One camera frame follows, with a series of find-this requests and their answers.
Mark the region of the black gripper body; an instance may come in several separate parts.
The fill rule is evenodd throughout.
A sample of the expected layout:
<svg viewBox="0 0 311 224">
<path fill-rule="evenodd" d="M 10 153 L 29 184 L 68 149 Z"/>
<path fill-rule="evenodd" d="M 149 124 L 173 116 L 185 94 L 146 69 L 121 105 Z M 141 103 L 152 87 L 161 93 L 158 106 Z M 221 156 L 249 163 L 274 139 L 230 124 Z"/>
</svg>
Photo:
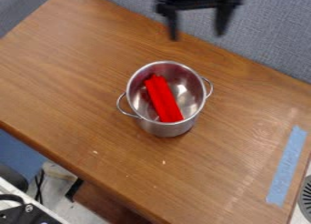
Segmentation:
<svg viewBox="0 0 311 224">
<path fill-rule="evenodd" d="M 169 10 L 185 11 L 213 8 L 220 15 L 232 14 L 242 0 L 154 0 L 154 12 L 165 15 Z"/>
</svg>

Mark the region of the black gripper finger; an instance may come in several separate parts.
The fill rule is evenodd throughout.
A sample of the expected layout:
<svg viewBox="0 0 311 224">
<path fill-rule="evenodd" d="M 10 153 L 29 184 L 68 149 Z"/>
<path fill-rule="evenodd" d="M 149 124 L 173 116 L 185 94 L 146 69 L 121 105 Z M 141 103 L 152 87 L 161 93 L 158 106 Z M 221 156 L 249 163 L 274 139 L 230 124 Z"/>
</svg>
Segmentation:
<svg viewBox="0 0 311 224">
<path fill-rule="evenodd" d="M 172 6 L 165 7 L 165 17 L 168 19 L 169 39 L 172 41 L 176 41 L 177 40 L 177 15 L 176 15 L 176 10 Z"/>
<path fill-rule="evenodd" d="M 216 8 L 214 32 L 216 36 L 222 36 L 229 25 L 230 16 L 234 8 L 230 5 L 221 4 Z"/>
</svg>

